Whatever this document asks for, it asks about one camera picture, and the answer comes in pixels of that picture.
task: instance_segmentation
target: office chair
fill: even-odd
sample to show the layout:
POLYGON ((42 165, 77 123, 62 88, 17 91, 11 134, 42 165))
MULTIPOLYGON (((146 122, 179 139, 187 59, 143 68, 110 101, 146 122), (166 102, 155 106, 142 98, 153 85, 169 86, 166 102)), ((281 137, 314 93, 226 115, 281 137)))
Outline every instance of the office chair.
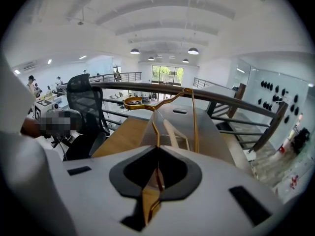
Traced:
POLYGON ((82 128, 68 151, 64 160, 89 158, 110 135, 102 112, 103 91, 91 87, 89 74, 81 74, 71 78, 67 84, 69 108, 80 112, 82 128))

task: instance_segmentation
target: floor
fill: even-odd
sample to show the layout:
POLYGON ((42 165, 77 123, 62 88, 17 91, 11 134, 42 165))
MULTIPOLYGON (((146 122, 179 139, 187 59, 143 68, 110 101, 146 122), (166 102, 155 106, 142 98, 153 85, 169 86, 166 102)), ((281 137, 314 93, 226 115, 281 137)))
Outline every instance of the floor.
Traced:
MULTIPOLYGON (((250 121, 247 117, 239 112, 236 112, 234 119, 241 119, 250 121)), ((245 132, 261 132, 256 126, 239 124, 231 122, 230 126, 235 129, 235 131, 245 131, 245 132)), ((257 140, 259 136, 239 136, 243 141, 257 140)), ((254 171, 257 174, 259 181, 266 183, 270 187, 274 187, 279 183, 284 177, 284 172, 290 167, 296 154, 293 150, 286 151, 286 153, 280 159, 274 161, 271 159, 276 153, 273 146, 267 142, 265 146, 256 152, 256 160, 251 162, 254 171)))

